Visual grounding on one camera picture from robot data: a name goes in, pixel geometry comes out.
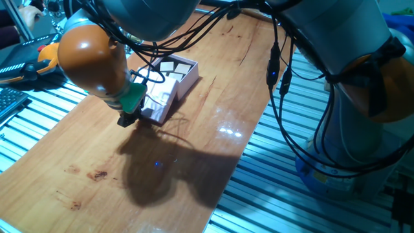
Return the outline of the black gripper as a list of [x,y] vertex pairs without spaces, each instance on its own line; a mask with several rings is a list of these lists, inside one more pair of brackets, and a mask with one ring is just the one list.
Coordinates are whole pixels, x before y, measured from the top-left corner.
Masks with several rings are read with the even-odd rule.
[[127,127],[136,123],[142,116],[143,101],[139,101],[132,112],[123,111],[122,116],[118,119],[117,124],[121,127]]

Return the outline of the operator bare hand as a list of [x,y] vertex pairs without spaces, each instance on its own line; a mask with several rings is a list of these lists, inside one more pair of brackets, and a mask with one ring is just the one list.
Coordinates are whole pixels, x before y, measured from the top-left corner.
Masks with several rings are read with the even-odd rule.
[[19,13],[30,31],[34,29],[34,25],[39,18],[43,17],[43,12],[32,5],[20,6]]

